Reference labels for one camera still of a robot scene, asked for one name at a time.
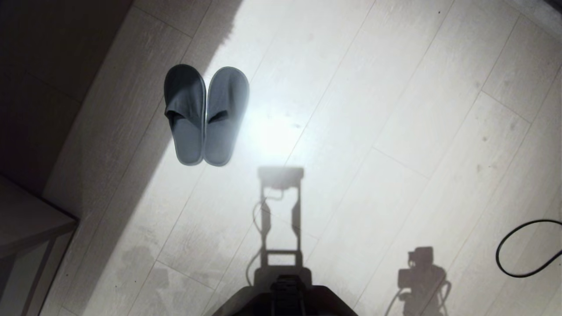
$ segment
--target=wooden floor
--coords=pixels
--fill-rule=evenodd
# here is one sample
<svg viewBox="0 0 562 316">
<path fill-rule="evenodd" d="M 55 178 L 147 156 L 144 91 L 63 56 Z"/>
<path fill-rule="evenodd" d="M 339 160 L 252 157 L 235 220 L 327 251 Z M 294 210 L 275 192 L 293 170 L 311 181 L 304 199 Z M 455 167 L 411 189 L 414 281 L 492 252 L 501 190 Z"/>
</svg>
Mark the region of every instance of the wooden floor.
<svg viewBox="0 0 562 316">
<path fill-rule="evenodd" d="M 227 166 L 175 156 L 178 63 L 251 82 Z M 495 250 L 561 217 L 561 65 L 502 0 L 137 0 L 43 192 L 81 224 L 42 316 L 213 315 L 254 282 L 262 195 L 268 247 L 295 248 L 297 225 L 313 283 L 359 315 L 439 315 L 393 301 L 409 257 L 446 272 L 443 315 L 560 315 L 562 261 L 513 279 Z M 302 168 L 300 188 L 262 188 L 271 166 Z M 541 224 L 501 258 L 525 272 L 561 246 Z"/>
</svg>

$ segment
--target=slipper pair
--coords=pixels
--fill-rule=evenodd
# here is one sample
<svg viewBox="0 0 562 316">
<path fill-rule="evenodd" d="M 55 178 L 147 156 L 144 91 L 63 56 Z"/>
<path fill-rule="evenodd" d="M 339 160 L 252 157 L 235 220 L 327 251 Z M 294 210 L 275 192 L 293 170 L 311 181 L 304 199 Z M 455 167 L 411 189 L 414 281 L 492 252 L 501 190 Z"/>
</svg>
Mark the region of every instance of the slipper pair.
<svg viewBox="0 0 562 316">
<path fill-rule="evenodd" d="M 232 67 L 221 68 L 213 76 L 208 100 L 205 82 L 195 68 L 176 65 L 168 71 L 164 114 L 182 164 L 197 165 L 203 159 L 213 166 L 228 163 L 249 91 L 246 76 Z"/>
</svg>

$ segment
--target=black cable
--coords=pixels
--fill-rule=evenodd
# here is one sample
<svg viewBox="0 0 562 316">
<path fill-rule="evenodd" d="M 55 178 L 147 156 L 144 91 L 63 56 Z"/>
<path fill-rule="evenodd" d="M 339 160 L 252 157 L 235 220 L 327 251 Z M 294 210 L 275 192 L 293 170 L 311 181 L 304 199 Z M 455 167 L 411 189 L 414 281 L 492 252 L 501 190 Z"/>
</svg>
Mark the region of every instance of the black cable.
<svg viewBox="0 0 562 316">
<path fill-rule="evenodd" d="M 520 230 L 521 228 L 525 227 L 525 226 L 529 226 L 531 224 L 535 224 L 535 223 L 555 223 L 558 224 L 560 226 L 562 226 L 562 222 L 559 222 L 557 220 L 553 220 L 553 219 L 537 219 L 537 220 L 532 220 L 530 222 L 527 222 L 525 224 L 522 224 L 518 227 L 516 227 L 515 229 L 513 229 L 511 232 L 509 232 L 509 234 L 507 234 L 504 239 L 501 240 L 500 244 L 497 247 L 496 250 L 496 264 L 498 266 L 498 268 L 500 268 L 500 270 L 509 275 L 510 277 L 514 277 L 514 278 L 527 278 L 530 276 L 533 276 L 537 273 L 539 273 L 540 271 L 542 271 L 544 268 L 546 268 L 549 264 L 551 264 L 554 260 L 556 260 L 556 258 L 560 257 L 562 255 L 562 250 L 560 250 L 556 255 L 554 255 L 552 258 L 550 258 L 549 261 L 547 261 L 545 264 L 543 264 L 542 266 L 540 266 L 538 269 L 531 271 L 529 273 L 525 273 L 525 274 L 513 274 L 513 273 L 509 273 L 507 272 L 504 267 L 501 266 L 500 263 L 500 250 L 501 250 L 501 246 L 504 245 L 504 242 L 511 237 L 511 235 L 513 235 L 515 232 L 517 232 L 518 230 Z"/>
</svg>

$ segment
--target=gray slipper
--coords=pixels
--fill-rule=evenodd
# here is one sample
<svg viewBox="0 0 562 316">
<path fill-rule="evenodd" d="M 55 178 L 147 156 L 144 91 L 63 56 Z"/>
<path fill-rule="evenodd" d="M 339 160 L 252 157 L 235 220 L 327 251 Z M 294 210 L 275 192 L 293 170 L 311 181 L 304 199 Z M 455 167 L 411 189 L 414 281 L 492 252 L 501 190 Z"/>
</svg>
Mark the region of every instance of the gray slipper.
<svg viewBox="0 0 562 316">
<path fill-rule="evenodd" d="M 197 165 L 203 159 L 205 97 L 205 82 L 195 68 L 176 65 L 168 71 L 164 114 L 170 122 L 176 155 L 184 165 Z"/>
<path fill-rule="evenodd" d="M 249 93 L 248 79 L 236 68 L 221 68 L 213 76 L 209 85 L 203 153 L 210 165 L 224 166 L 232 157 Z"/>
</svg>

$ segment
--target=slipper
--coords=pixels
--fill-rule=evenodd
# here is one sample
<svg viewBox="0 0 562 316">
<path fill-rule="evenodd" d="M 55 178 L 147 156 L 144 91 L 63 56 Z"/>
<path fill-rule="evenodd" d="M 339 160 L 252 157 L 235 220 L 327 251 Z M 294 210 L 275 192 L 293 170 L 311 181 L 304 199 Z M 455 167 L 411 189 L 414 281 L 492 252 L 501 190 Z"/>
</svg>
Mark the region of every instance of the slipper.
<svg viewBox="0 0 562 316">
<path fill-rule="evenodd" d="M 249 93 L 248 79 L 236 68 L 221 68 L 213 76 L 209 85 L 203 153 L 210 165 L 224 166 L 232 157 Z"/>
<path fill-rule="evenodd" d="M 205 97 L 205 82 L 195 68 L 176 65 L 168 71 L 164 115 L 170 122 L 176 155 L 184 165 L 197 165 L 203 159 Z"/>
</svg>

